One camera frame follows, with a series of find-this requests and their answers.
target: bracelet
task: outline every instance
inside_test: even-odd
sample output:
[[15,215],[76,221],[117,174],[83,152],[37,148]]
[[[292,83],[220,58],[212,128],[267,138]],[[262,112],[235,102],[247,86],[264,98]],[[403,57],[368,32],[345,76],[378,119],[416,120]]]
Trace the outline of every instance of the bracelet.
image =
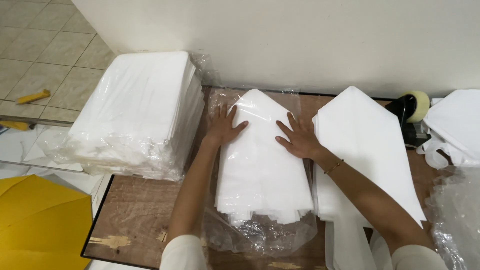
[[327,173],[333,171],[333,170],[334,170],[336,167],[338,167],[338,166],[340,166],[340,162],[337,163],[335,166],[333,166],[333,168],[331,168],[331,169],[329,169],[328,171],[324,172],[324,174],[327,174]]

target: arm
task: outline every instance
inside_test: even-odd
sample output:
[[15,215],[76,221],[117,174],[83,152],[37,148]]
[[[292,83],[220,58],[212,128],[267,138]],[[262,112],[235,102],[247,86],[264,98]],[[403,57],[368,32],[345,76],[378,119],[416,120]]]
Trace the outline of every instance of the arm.
[[293,131],[280,121],[277,124],[290,142],[280,136],[276,140],[296,157],[312,159],[325,172],[330,170],[328,176],[385,239],[390,254],[405,245],[433,249],[427,234],[392,197],[320,145],[313,132],[312,121],[305,123],[300,119],[297,123],[291,113],[288,113],[288,120]]
[[177,236],[192,234],[200,237],[205,196],[212,175],[218,148],[230,142],[248,125],[245,121],[232,128],[237,106],[227,115],[227,106],[217,107],[208,120],[208,132],[200,144],[197,156],[183,180],[168,224],[167,243]]

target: white sleeve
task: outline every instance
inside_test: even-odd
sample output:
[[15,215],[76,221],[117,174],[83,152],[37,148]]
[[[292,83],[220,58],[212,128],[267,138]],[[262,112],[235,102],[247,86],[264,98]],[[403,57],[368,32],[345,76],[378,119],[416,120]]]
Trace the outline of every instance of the white sleeve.
[[448,270],[435,251],[421,245],[406,245],[392,254],[394,270]]
[[206,270],[200,239],[194,235],[175,237],[162,254],[160,270]]

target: tile floor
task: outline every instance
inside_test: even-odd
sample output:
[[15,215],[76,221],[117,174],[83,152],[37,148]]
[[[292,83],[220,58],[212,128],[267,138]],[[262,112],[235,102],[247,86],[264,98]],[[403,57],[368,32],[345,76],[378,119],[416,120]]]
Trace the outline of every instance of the tile floor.
[[114,58],[71,0],[0,0],[0,115],[73,122]]

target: white wall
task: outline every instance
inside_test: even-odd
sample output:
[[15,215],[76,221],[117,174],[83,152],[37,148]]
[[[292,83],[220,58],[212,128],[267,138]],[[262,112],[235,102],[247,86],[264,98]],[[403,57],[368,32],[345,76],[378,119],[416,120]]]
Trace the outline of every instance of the white wall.
[[210,54],[225,86],[480,87],[478,0],[73,0],[116,53]]

